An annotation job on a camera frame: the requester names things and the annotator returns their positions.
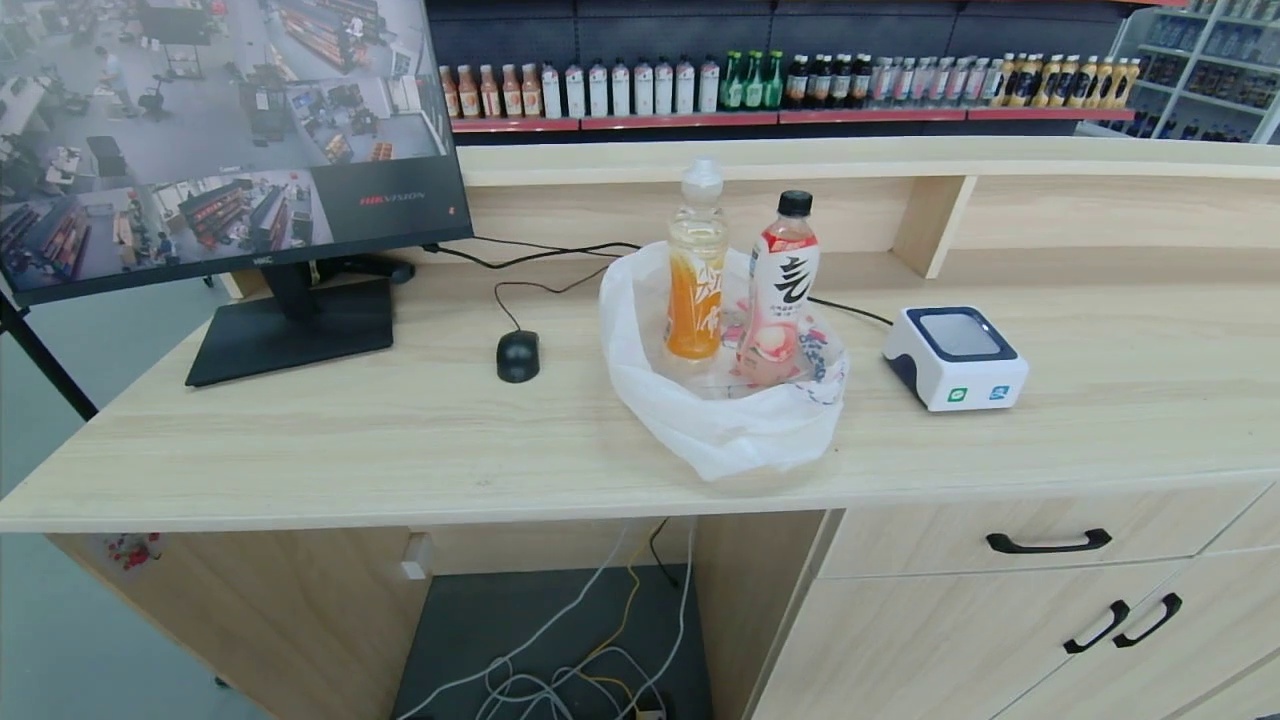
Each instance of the red shelf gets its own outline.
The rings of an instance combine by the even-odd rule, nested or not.
[[[970,120],[1132,120],[1129,108],[970,108]]]
[[[785,126],[809,123],[896,123],[911,120],[963,120],[963,108],[902,108],[884,110],[785,110],[778,122]]]
[[[692,115],[582,118],[582,129],[700,128],[776,124],[778,124],[777,113],[695,113]]]
[[[453,120],[453,132],[553,132],[577,129],[577,118],[485,118]]]

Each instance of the drawer handle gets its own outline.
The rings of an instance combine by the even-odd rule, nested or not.
[[[1124,633],[1120,633],[1119,635],[1116,635],[1114,641],[1116,643],[1116,647],[1133,647],[1140,643],[1142,641],[1149,638],[1152,633],[1158,630],[1160,626],[1164,625],[1165,623],[1172,620],[1174,615],[1178,615],[1178,611],[1183,609],[1183,598],[1178,597],[1178,593],[1175,592],[1166,594],[1160,602],[1165,603],[1165,616],[1160,619],[1160,623],[1156,623],[1151,628],[1147,628],[1146,633],[1133,639],[1130,639]]]
[[[1084,532],[1084,538],[1087,542],[1083,544],[1046,544],[1046,546],[1025,546],[1018,544],[1005,533],[991,533],[987,536],[987,544],[991,550],[996,552],[1004,552],[1005,555],[1038,555],[1048,552],[1085,552],[1089,550],[1100,550],[1111,542],[1111,533],[1103,530],[1102,528],[1093,528],[1092,530]]]
[[[1101,633],[1098,633],[1092,641],[1084,644],[1080,644],[1075,642],[1075,638],[1071,638],[1065,643],[1062,643],[1062,648],[1066,650],[1068,655],[1082,653],[1089,650],[1091,647],[1098,644],[1100,642],[1102,642],[1102,638],[1110,635],[1111,630],[1119,628],[1120,623],[1124,623],[1126,618],[1129,618],[1129,603],[1123,600],[1117,600],[1111,603],[1111,623],[1106,628],[1103,628]]]

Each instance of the computer mouse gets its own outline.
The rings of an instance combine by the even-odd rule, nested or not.
[[[498,377],[508,383],[522,383],[538,375],[538,333],[512,331],[498,341]]]

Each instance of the drawer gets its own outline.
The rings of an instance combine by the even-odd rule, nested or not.
[[[852,507],[845,511],[820,575],[1020,570],[1187,557],[1199,552],[1267,486],[1260,480],[1071,497]],[[1085,536],[1089,530],[1105,534],[1092,533],[1091,539]],[[1007,539],[988,539],[993,534]],[[1004,551],[996,550],[993,542]]]
[[[1275,546],[1280,546],[1280,484],[1268,489],[1262,500],[1254,502],[1239,520],[1231,523],[1231,527],[1208,546],[1208,552]]]

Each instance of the white plastic bag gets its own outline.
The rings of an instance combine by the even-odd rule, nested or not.
[[[748,263],[748,255],[730,250],[722,283],[724,342],[713,366],[696,377],[666,366],[666,242],[614,260],[600,284],[600,340],[613,389],[704,480],[755,468],[787,470],[820,457],[845,406],[849,357],[812,304],[801,319],[805,359],[795,382],[759,389],[732,374],[745,320]]]

